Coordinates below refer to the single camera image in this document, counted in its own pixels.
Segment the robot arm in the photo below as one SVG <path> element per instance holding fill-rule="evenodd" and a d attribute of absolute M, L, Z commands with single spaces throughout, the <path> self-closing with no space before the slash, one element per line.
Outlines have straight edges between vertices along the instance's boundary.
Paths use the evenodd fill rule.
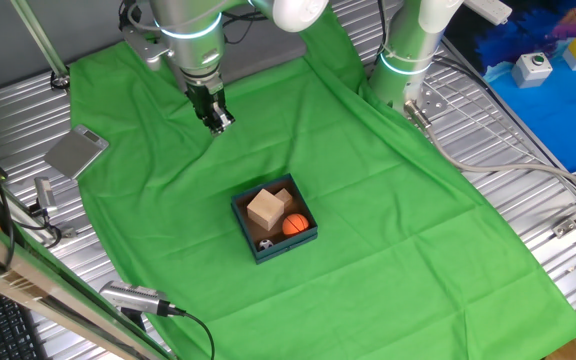
<path fill-rule="evenodd" d="M 281 29 L 298 32 L 319 18 L 328 0 L 150 0 L 161 32 L 160 44 L 146 42 L 143 35 L 125 21 L 126 26 L 120 25 L 127 42 L 151 68 L 156 70 L 160 58 L 166 56 L 181 70 L 186 94 L 197 117 L 213 136 L 223 133 L 235 121 L 226 107 L 219 72 L 224 54 L 221 11 L 246 3 L 259 8 Z M 133 13 L 135 19 L 136 12 L 132 10 L 136 5 L 126 5 L 126 16 Z"/>
<path fill-rule="evenodd" d="M 404 0 L 370 78 L 383 102 L 405 114 L 404 104 L 417 101 L 444 31 L 463 1 Z"/>

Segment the orange ball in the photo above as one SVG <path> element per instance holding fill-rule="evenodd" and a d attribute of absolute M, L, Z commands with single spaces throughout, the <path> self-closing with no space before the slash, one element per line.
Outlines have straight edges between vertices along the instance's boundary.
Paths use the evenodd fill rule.
<path fill-rule="evenodd" d="M 286 236 L 299 234 L 308 229 L 308 219 L 301 214 L 288 215 L 284 220 L 283 230 Z"/>

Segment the blue surface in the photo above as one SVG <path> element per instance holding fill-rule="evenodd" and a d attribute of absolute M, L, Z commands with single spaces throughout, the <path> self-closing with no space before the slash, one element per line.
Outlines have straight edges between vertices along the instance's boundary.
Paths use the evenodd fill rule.
<path fill-rule="evenodd" d="M 576 71 L 562 57 L 551 60 L 553 72 L 537 88 L 519 89 L 510 72 L 492 87 L 571 172 L 576 171 Z"/>

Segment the green fabric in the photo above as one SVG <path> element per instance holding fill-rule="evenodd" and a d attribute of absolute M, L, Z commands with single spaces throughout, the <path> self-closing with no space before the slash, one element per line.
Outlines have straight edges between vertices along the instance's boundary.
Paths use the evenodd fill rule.
<path fill-rule="evenodd" d="M 214 140 L 127 45 L 72 66 L 73 125 L 111 144 L 82 198 L 122 278 L 204 320 L 222 360 L 539 359 L 576 337 L 507 223 L 375 99 L 334 15 L 303 37 L 305 58 L 227 86 L 237 123 Z M 256 265 L 230 198 L 286 173 L 319 238 Z M 192 321 L 151 321 L 207 358 Z"/>

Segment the metal grating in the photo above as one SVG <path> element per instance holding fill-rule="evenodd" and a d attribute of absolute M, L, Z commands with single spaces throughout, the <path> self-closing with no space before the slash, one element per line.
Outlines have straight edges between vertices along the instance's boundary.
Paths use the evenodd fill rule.
<path fill-rule="evenodd" d="M 386 1 L 388 14 L 401 1 Z M 364 64 L 371 64 L 381 40 L 374 0 L 333 4 Z M 52 169 L 42 158 L 70 129 L 69 96 L 48 86 L 42 75 L 0 90 L 0 165 L 8 171 L 9 189 L 21 201 L 34 201 L 33 178 L 48 176 L 60 214 L 56 225 L 73 226 L 77 238 L 65 240 L 53 253 L 78 276 L 99 290 L 119 276 L 90 225 L 76 182 Z M 433 65 L 425 108 L 437 135 L 457 159 L 477 165 L 535 161 L 549 163 L 549 153 L 525 126 L 502 114 L 485 92 L 464 75 Z M 437 90 L 447 101 L 437 101 Z M 459 108 L 470 118 L 455 108 Z M 576 309 L 576 231 L 557 239 L 552 228 L 576 211 L 576 198 L 559 179 L 544 173 L 514 171 L 464 176 L 497 208 Z M 37 330 L 53 360 L 116 358 L 107 351 L 39 316 Z M 148 333 L 163 340 L 146 320 Z"/>
<path fill-rule="evenodd" d="M 59 204 L 59 215 L 51 222 L 58 227 L 68 224 L 77 232 L 75 239 L 64 239 L 52 252 L 99 291 L 119 275 L 86 217 L 77 183 L 43 161 L 43 155 L 70 130 L 70 97 L 52 90 L 49 79 L 42 75 L 0 90 L 0 165 L 9 174 L 8 188 L 26 205 L 36 198 L 33 179 L 50 178 Z M 33 313 L 33 319 L 53 360 L 116 358 L 41 315 Z M 144 323 L 148 334 L 170 350 L 146 318 Z"/>

